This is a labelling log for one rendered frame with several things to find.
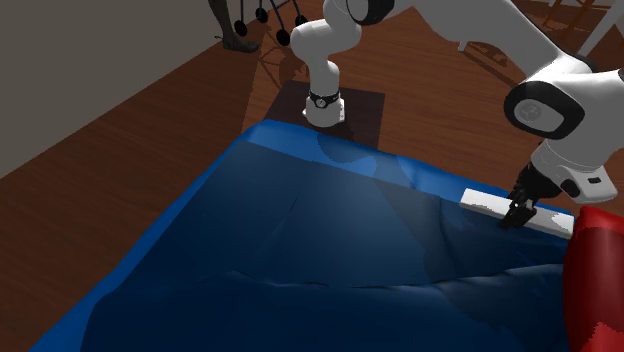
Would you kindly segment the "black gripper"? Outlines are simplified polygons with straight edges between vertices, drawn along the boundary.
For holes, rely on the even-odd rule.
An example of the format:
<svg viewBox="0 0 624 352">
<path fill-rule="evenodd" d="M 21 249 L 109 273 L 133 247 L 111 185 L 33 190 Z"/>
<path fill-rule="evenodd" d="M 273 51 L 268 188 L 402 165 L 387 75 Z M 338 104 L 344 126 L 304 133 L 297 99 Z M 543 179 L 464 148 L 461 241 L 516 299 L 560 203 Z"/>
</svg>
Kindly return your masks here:
<svg viewBox="0 0 624 352">
<path fill-rule="evenodd" d="M 518 174 L 513 189 L 508 195 L 509 209 L 500 220 L 500 227 L 521 228 L 537 213 L 534 201 L 554 198 L 562 190 L 529 162 Z"/>
</svg>

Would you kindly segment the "white flat rectangular slab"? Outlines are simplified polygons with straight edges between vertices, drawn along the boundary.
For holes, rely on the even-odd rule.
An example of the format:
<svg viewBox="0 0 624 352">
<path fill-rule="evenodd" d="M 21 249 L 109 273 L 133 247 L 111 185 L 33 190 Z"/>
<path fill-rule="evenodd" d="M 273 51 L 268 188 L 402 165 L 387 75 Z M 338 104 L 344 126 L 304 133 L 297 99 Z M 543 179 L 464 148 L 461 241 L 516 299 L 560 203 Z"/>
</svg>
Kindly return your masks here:
<svg viewBox="0 0 624 352">
<path fill-rule="evenodd" d="M 500 196 L 466 188 L 460 206 L 497 219 L 503 219 L 510 210 L 511 200 Z M 542 231 L 569 240 L 573 235 L 575 218 L 572 215 L 535 206 L 536 214 L 524 224 L 534 230 Z"/>
</svg>

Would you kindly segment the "red pillow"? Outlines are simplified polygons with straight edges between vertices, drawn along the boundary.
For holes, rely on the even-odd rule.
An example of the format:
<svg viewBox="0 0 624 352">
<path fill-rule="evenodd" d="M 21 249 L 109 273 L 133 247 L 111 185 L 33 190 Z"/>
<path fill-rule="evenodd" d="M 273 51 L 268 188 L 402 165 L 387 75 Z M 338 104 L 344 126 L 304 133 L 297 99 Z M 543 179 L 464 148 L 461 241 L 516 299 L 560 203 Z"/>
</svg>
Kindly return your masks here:
<svg viewBox="0 0 624 352">
<path fill-rule="evenodd" d="M 571 352 L 624 352 L 624 218 L 581 208 L 563 268 Z"/>
</svg>

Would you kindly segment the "dark robot stand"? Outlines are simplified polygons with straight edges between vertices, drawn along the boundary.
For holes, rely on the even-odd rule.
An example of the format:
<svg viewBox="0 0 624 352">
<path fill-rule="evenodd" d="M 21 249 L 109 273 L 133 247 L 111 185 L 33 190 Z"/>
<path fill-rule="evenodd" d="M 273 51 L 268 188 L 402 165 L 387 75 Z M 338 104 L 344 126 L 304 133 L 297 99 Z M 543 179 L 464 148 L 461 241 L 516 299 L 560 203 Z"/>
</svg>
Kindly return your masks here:
<svg viewBox="0 0 624 352">
<path fill-rule="evenodd" d="M 308 91 L 308 82 L 286 81 L 264 119 L 300 125 L 332 137 L 378 148 L 385 101 L 383 93 L 341 88 L 341 97 L 345 101 L 345 121 L 322 128 L 313 126 L 303 116 Z"/>
</svg>

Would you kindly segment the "blue bed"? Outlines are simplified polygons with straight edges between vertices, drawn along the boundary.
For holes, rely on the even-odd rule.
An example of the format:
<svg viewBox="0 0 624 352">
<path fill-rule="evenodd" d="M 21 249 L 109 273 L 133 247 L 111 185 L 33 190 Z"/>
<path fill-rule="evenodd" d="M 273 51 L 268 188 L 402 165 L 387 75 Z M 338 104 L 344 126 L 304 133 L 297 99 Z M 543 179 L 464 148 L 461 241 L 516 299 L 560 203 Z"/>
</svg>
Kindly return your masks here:
<svg viewBox="0 0 624 352">
<path fill-rule="evenodd" d="M 29 352 L 570 352 L 565 240 L 477 188 L 265 120 Z"/>
</svg>

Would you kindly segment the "dark brown footed stand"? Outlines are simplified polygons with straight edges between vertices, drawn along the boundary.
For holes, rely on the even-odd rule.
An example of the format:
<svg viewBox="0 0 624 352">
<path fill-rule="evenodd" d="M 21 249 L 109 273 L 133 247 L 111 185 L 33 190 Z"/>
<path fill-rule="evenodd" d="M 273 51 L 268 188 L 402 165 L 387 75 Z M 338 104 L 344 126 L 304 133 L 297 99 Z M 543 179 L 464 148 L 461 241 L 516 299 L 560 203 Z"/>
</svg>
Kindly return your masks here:
<svg viewBox="0 0 624 352">
<path fill-rule="evenodd" d="M 241 39 L 235 32 L 229 16 L 227 0 L 207 0 L 221 30 L 223 48 L 230 51 L 253 53 L 256 52 L 260 44 L 255 41 Z"/>
</svg>

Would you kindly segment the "black wheeled frame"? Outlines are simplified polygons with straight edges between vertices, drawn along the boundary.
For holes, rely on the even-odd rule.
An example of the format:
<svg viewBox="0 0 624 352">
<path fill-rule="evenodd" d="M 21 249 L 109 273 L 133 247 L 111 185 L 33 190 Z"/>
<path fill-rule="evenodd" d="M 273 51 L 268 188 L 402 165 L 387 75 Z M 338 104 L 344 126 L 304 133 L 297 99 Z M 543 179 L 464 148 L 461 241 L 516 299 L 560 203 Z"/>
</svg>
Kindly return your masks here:
<svg viewBox="0 0 624 352">
<path fill-rule="evenodd" d="M 295 26 L 299 26 L 299 25 L 306 23 L 308 19 L 301 13 L 297 0 L 284 0 L 279 5 L 275 3 L 275 0 L 258 0 L 258 7 L 255 10 L 255 18 L 260 23 L 267 23 L 268 18 L 269 18 L 268 11 L 264 7 L 265 1 L 268 1 L 270 3 L 271 8 L 273 9 L 275 16 L 277 17 L 278 22 L 280 24 L 280 29 L 276 32 L 275 38 L 279 45 L 283 47 L 287 47 L 291 42 L 291 35 L 285 28 L 284 21 L 279 13 L 279 9 L 288 3 L 291 3 L 294 6 L 294 9 L 296 11 L 296 17 L 294 19 Z M 248 33 L 247 25 L 244 19 L 245 0 L 240 0 L 239 3 L 240 3 L 240 18 L 234 22 L 234 30 L 239 36 L 245 37 Z"/>
</svg>

